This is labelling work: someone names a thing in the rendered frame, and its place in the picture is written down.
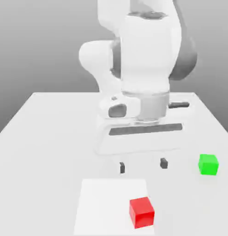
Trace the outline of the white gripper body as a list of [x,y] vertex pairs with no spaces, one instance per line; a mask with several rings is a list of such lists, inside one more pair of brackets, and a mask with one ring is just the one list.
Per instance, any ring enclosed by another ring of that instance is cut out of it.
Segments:
[[97,122],[95,151],[99,155],[168,151],[181,148],[183,139],[182,122],[100,120]]

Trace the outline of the small green cube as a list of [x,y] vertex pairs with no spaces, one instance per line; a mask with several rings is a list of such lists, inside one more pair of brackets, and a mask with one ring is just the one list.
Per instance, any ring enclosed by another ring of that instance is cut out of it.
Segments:
[[199,172],[202,175],[215,176],[218,171],[219,162],[217,157],[212,154],[200,154],[198,161]]

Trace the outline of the small red cube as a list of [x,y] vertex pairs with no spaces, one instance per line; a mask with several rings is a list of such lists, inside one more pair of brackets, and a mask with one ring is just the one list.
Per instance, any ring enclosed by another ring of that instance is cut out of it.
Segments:
[[147,196],[129,201],[129,215],[135,229],[154,224],[155,210]]

